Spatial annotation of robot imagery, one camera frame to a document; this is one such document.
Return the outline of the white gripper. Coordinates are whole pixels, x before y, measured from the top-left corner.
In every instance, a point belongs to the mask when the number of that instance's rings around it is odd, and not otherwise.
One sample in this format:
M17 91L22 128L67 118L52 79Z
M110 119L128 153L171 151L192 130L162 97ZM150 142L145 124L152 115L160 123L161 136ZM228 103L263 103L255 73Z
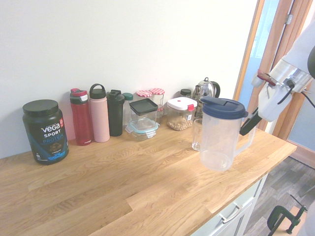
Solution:
M289 93L288 87L265 84L259 93L258 108L256 108L252 116L243 123L240 134L242 136L247 135L262 119L268 122L276 120L290 103L291 99L292 95Z

